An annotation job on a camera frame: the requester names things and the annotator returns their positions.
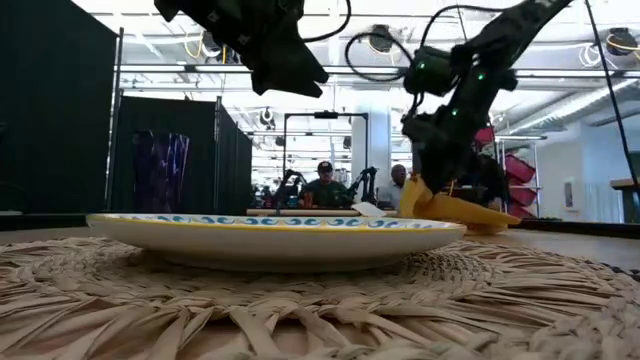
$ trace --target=yellow plate rim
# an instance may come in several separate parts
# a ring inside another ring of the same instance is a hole
[[[151,224],[151,225],[163,225],[163,226],[186,226],[186,227],[197,227],[197,228],[209,228],[209,229],[221,229],[221,230],[244,230],[244,231],[279,231],[279,232],[317,232],[317,233],[352,233],[352,232],[360,232],[360,233],[426,233],[426,232],[440,232],[440,231],[466,231],[466,226],[455,224],[455,223],[447,223],[450,224],[450,227],[442,227],[442,228],[390,228],[390,229],[380,229],[380,228],[344,228],[344,229],[329,229],[329,228],[294,228],[289,226],[279,226],[279,225],[231,225],[231,224],[205,224],[205,223],[182,223],[182,222],[173,222],[173,221],[158,221],[158,220],[134,220],[134,219],[122,219],[122,218],[114,218],[108,217],[101,214],[93,214],[87,215],[87,223],[90,221],[100,221],[100,222],[121,222],[121,223],[136,223],[136,224]]]

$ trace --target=blue pattern on plate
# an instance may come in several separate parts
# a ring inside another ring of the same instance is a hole
[[[285,220],[284,223],[287,225],[299,226],[299,225],[302,225],[302,219],[294,218],[289,221]]]
[[[224,224],[224,225],[231,225],[234,224],[236,221],[234,219],[229,219],[227,217],[224,216],[220,216],[218,218],[218,224]]]
[[[344,225],[344,223],[345,223],[345,219],[335,219],[333,221],[327,221],[327,224],[329,226],[342,226]]]
[[[384,224],[385,224],[385,220],[376,220],[376,221],[372,221],[372,222],[370,222],[370,223],[369,223],[369,227],[370,227],[370,228],[377,229],[377,228],[381,228],[381,227],[383,227],[383,226],[384,226]]]
[[[203,216],[203,215],[155,215],[155,214],[114,214],[112,217],[129,220],[151,220],[178,223],[201,223],[216,225],[250,225],[250,226],[290,226],[290,227],[329,227],[356,228],[364,226],[370,229],[430,229],[435,226],[427,220],[408,219],[371,219],[371,218],[316,218],[316,217],[235,217],[235,216]]]
[[[309,218],[304,221],[304,224],[307,226],[314,226],[314,225],[320,225],[321,222],[322,221],[320,221],[319,219]]]
[[[264,218],[262,219],[262,221],[260,221],[261,225],[269,225],[269,226],[273,226],[273,225],[278,225],[279,221],[276,219],[272,219],[272,218]]]
[[[256,218],[246,218],[242,223],[245,225],[258,225],[260,223],[260,220]]]
[[[344,224],[347,225],[347,226],[350,226],[350,227],[354,227],[354,226],[362,225],[362,221],[360,221],[358,219],[349,219]]]

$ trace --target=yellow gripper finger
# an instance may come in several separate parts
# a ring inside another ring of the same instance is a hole
[[[413,175],[405,184],[400,200],[400,216],[404,218],[450,221],[467,225],[477,234],[495,234],[508,225],[520,223],[509,214],[453,198],[433,194],[420,175]]]

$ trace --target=white paper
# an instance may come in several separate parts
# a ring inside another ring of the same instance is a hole
[[[351,205],[351,208],[358,211],[362,216],[368,217],[384,217],[387,216],[387,213],[378,209],[377,207],[371,205],[366,201],[363,201],[358,204]]]

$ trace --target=red storage bin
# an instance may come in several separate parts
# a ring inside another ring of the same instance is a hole
[[[507,174],[523,184],[531,181],[533,175],[536,173],[536,168],[511,154],[506,156],[505,164],[507,167]]]
[[[536,191],[526,188],[513,188],[511,186],[526,186],[513,178],[509,178],[509,195],[511,199],[522,206],[529,206],[533,204],[536,199]]]
[[[532,213],[528,212],[524,208],[518,205],[509,205],[509,215],[515,216],[520,219],[531,219],[534,218]]]
[[[493,129],[484,128],[476,133],[476,141],[482,145],[488,144],[493,141]]]

